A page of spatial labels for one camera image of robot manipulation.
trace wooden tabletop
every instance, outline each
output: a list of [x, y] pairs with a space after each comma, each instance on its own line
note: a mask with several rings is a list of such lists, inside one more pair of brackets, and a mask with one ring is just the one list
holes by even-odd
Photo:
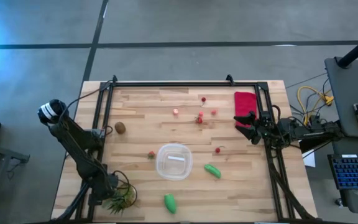
[[[282, 118], [291, 116], [284, 82], [267, 82], [272, 103], [281, 108]], [[84, 82], [81, 95], [98, 89], [99, 84]], [[106, 138], [103, 163], [109, 172], [121, 170], [128, 176], [138, 191], [138, 200], [122, 216], [97, 206], [94, 222], [276, 221], [263, 141], [254, 146], [234, 128], [236, 91], [254, 92], [252, 87], [115, 88], [109, 125], [114, 127], [121, 121], [127, 131], [118, 135], [114, 130]], [[207, 100], [201, 107], [202, 97]], [[75, 121], [84, 129], [92, 126], [96, 100], [94, 94], [78, 103]], [[179, 110], [178, 116], [172, 115], [174, 108]], [[212, 116], [211, 110], [218, 114]], [[204, 112], [203, 124], [195, 123], [199, 111]], [[193, 155], [193, 168], [185, 180], [163, 179], [155, 170], [155, 161], [147, 159], [149, 151], [157, 153], [173, 142], [186, 145]], [[218, 146], [225, 148], [215, 154]], [[288, 147], [283, 156], [291, 190], [307, 211], [317, 216], [300, 150]], [[216, 166], [221, 179], [207, 173], [205, 164]], [[63, 166], [52, 218], [64, 212], [80, 185], [81, 178], [69, 157]], [[175, 215], [165, 208], [165, 194], [175, 196]], [[283, 193], [280, 198], [286, 212]]]

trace keyboard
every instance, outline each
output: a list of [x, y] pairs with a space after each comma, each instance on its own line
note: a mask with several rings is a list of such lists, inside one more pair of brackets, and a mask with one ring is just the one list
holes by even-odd
[[328, 155], [338, 190], [358, 190], [358, 154]]

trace plastic container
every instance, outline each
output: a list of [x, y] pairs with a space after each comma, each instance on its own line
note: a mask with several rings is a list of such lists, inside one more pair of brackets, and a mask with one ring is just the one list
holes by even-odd
[[155, 168], [167, 180], [183, 180], [189, 176], [193, 158], [191, 151], [181, 144], [166, 144], [160, 148]]

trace concrete floor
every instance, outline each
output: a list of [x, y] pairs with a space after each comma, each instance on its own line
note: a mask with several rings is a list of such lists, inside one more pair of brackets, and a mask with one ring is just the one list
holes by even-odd
[[[0, 0], [0, 44], [91, 43], [102, 0]], [[358, 0], [110, 0], [100, 43], [169, 41], [358, 40]], [[90, 80], [284, 80], [324, 73], [324, 59], [354, 46], [98, 49]], [[0, 190], [0, 223], [49, 219], [65, 151], [39, 123], [50, 99], [78, 97], [89, 49], [0, 50], [0, 145], [31, 154]], [[287, 89], [321, 89], [326, 76]], [[308, 93], [302, 95], [305, 101]], [[71, 115], [75, 106], [70, 109]], [[336, 120], [334, 106], [321, 114]], [[307, 168], [320, 218], [358, 223], [337, 208], [326, 154]]]

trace red cloth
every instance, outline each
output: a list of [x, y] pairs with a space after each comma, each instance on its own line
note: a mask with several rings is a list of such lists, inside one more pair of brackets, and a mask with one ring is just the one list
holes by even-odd
[[[234, 93], [234, 108], [236, 111], [236, 116], [245, 116], [250, 111], [256, 112], [256, 95], [253, 93], [243, 93], [235, 92]], [[244, 126], [243, 124], [236, 121], [236, 125]]]

